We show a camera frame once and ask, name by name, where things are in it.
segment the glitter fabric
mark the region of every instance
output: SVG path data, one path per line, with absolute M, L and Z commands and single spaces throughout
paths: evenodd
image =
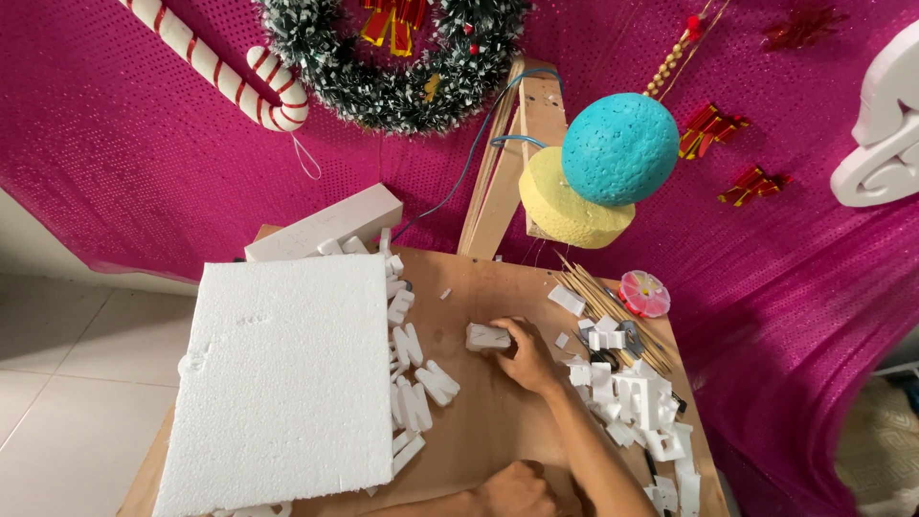
M 704 5 L 536 3 L 522 45 L 558 64 L 569 121 L 598 98 L 645 88 Z M 312 104 L 297 135 L 323 167 L 316 182 L 289 135 L 249 121 L 116 0 L 8 4 L 0 187 L 94 270 L 194 281 L 204 261 L 242 255 L 262 223 L 293 223 L 378 181 L 415 216 L 449 192 L 482 120 L 446 138 L 380 137 Z M 245 67 L 245 51 L 264 42 L 249 3 L 167 4 L 274 98 Z M 358 2 L 345 4 L 366 18 Z M 842 417 L 870 369 L 919 322 L 915 196 L 852 209 L 829 189 L 856 147 L 849 131 L 868 64 L 919 18 L 919 4 L 834 5 L 850 16 L 838 33 L 763 52 L 763 30 L 788 18 L 787 3 L 732 0 L 664 104 L 681 131 L 707 102 L 751 125 L 680 160 L 611 247 L 554 245 L 594 274 L 647 270 L 670 289 L 716 463 L 754 517 L 855 515 L 833 471 Z M 416 42 L 431 30 L 428 20 Z M 795 181 L 743 207 L 718 202 L 753 164 Z M 454 251 L 475 171 L 399 244 Z M 553 245 L 534 243 L 523 224 L 518 213 L 498 253 L 557 268 Z

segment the wooden work surface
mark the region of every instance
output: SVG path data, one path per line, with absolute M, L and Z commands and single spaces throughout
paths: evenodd
M 476 260 L 412 248 L 395 248 L 405 265 L 403 278 L 412 282 L 415 303 L 407 321 L 413 322 L 425 354 L 462 386 L 446 408 L 430 404 L 434 428 L 425 433 L 427 445 L 406 468 L 373 498 L 366 492 L 348 492 L 313 500 L 297 500 L 294 517 L 353 517 L 363 511 L 472 488 L 516 459 L 539 460 L 546 465 L 549 482 L 559 493 L 573 490 L 570 471 L 549 409 L 538 396 L 521 388 L 478 353 L 465 348 L 466 326 L 487 323 L 508 315 L 526 316 L 539 327 L 557 360 L 571 356 L 551 345 L 560 332 L 572 335 L 577 318 L 546 296 L 557 285 L 552 271 Z M 610 287 L 617 283 L 606 281 Z M 446 300 L 440 295 L 452 293 Z M 677 419 L 693 426 L 692 447 L 696 469 L 702 475 L 701 515 L 728 517 L 724 495 L 711 452 L 705 440 L 683 363 L 676 351 L 673 331 L 666 319 L 647 320 L 657 338 L 672 350 L 673 389 L 688 403 Z M 567 351 L 584 353 L 572 337 Z M 119 517 L 149 517 L 159 489 L 172 429 L 170 409 L 143 460 Z M 643 486 L 651 484 L 648 466 L 639 445 L 620 449 Z M 303 458 L 303 468 L 312 468 Z M 673 462 L 658 464 L 660 475 L 674 478 Z

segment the red and white striped candy cane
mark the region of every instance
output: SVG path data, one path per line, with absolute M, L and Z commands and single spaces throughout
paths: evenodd
M 249 49 L 245 59 L 255 73 L 278 92 L 282 102 L 280 107 L 272 106 L 232 68 L 223 66 L 223 60 L 199 41 L 188 25 L 161 0 L 119 1 L 253 121 L 272 131 L 289 132 L 299 128 L 306 120 L 303 86 L 265 47 Z

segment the tinsel garland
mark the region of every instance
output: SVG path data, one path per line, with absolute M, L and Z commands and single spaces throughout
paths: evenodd
M 356 61 L 357 35 L 339 39 L 332 29 L 340 0 L 255 1 L 271 50 L 300 68 L 320 102 L 344 121 L 398 134 L 443 133 L 480 111 L 518 53 L 514 41 L 531 8 L 527 0 L 441 0 L 439 48 L 387 71 Z M 425 83 L 434 74 L 439 83 L 428 101 Z

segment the hand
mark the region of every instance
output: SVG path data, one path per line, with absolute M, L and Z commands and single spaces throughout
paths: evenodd
M 581 517 L 581 501 L 559 498 L 542 477 L 542 463 L 521 460 L 472 491 L 482 517 Z
M 503 353 L 487 352 L 498 362 L 507 375 L 529 391 L 546 396 L 562 387 L 556 374 L 552 352 L 542 339 L 539 330 L 522 316 L 502 317 L 491 322 L 494 327 L 506 329 L 516 344 L 508 357 Z

